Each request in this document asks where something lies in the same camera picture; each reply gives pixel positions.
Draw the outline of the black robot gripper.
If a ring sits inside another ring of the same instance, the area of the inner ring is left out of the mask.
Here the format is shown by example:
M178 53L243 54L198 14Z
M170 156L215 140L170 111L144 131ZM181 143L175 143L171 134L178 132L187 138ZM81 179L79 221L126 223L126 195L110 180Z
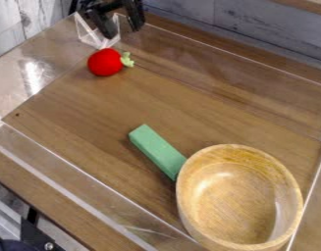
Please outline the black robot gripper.
M143 0L75 0L75 11L87 15L104 38L111 39L118 34L112 18L106 13L123 9L127 21L134 31L139 31L144 22Z

